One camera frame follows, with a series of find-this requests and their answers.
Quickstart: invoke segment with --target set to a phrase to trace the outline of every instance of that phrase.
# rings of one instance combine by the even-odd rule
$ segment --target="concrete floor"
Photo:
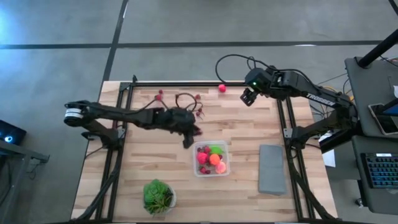
[[[122,0],[0,1],[0,45],[110,44],[121,4]],[[119,42],[381,40],[397,22],[388,1],[382,0],[130,0]],[[135,74],[140,80],[215,80],[216,60],[236,53],[278,68],[300,69],[318,83],[345,73],[345,58],[364,55],[373,47],[118,49],[109,79],[130,80]],[[51,154],[35,180],[24,180],[14,223],[70,218],[87,141],[80,136],[82,129],[64,125],[63,104],[98,99],[108,55],[109,49],[0,50],[0,119],[28,132],[25,146]],[[384,56],[398,56],[398,48]],[[246,62],[238,58],[220,65],[226,80],[241,80],[247,71]],[[345,80],[324,85],[342,90]],[[340,218],[397,223],[396,216],[356,208],[356,182],[340,180],[333,175],[336,170],[328,172]]]

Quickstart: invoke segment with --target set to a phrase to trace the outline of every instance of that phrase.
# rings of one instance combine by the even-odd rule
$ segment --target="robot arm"
[[[98,136],[107,146],[118,141],[119,133],[116,129],[105,128],[96,121],[98,118],[125,121],[146,130],[163,129],[170,133],[183,134],[185,149],[193,144],[194,136],[201,134],[200,129],[195,125],[193,113],[185,108],[127,110],[89,101],[70,102],[65,107],[67,108],[65,124],[87,129],[88,132],[82,133],[85,138],[91,139],[92,136]]]
[[[290,146],[294,149],[303,149],[314,135],[325,134],[330,129],[350,129],[356,122],[356,110],[349,96],[316,86],[299,71],[254,68],[246,75],[245,84],[252,89],[246,88],[241,95],[247,106],[254,103],[257,95],[277,100],[302,96],[335,109],[329,117],[307,127],[285,130],[284,134],[290,138]]]

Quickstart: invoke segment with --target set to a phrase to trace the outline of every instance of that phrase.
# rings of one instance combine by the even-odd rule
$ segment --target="wooden tabletop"
[[[105,82],[99,102],[115,106],[120,82]],[[198,178],[193,173],[192,147],[182,147],[183,137],[161,130],[143,130],[129,125],[124,146],[114,222],[291,222],[296,221],[294,200],[285,162],[287,194],[275,196],[257,191],[259,145],[283,145],[276,100],[258,97],[247,107],[240,99],[242,87],[228,87],[219,93],[216,87],[162,88],[164,102],[175,105],[175,94],[200,94],[203,119],[197,126],[203,135],[195,141],[224,140],[228,143],[231,173],[226,177]],[[150,102],[159,88],[135,87],[132,108],[139,109]],[[192,102],[181,96],[181,106]],[[313,123],[312,113],[305,98],[293,98],[297,125]],[[161,106],[159,102],[152,106]],[[99,120],[111,127],[111,121]],[[99,141],[89,144],[87,153],[99,148]],[[78,217],[98,193],[103,174],[106,150],[87,158],[81,174],[72,218]],[[322,154],[319,149],[303,150],[308,181],[312,192],[330,214],[336,217]],[[152,217],[142,205],[143,187],[153,179],[169,184],[177,194],[173,210]],[[307,217],[305,200],[300,192],[302,207]],[[104,213],[109,198],[105,199]]]

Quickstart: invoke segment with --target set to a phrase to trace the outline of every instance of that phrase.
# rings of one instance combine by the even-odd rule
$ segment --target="plastic container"
[[[198,148],[203,147],[203,146],[218,146],[223,150],[223,153],[221,154],[223,158],[221,161],[223,161],[226,165],[226,171],[222,174],[217,174],[215,171],[214,166],[207,166],[207,165],[201,165],[199,164],[197,160],[197,154],[198,154]],[[193,145],[193,172],[197,177],[222,177],[226,176],[231,172],[230,166],[229,166],[229,154],[228,154],[228,145],[225,141],[202,141],[202,142],[196,142]],[[210,174],[202,174],[199,171],[199,167],[205,166],[207,170],[210,170]]]

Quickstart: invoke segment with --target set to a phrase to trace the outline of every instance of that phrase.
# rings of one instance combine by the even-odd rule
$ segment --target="gray cloth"
[[[282,146],[260,145],[259,192],[286,194]]]

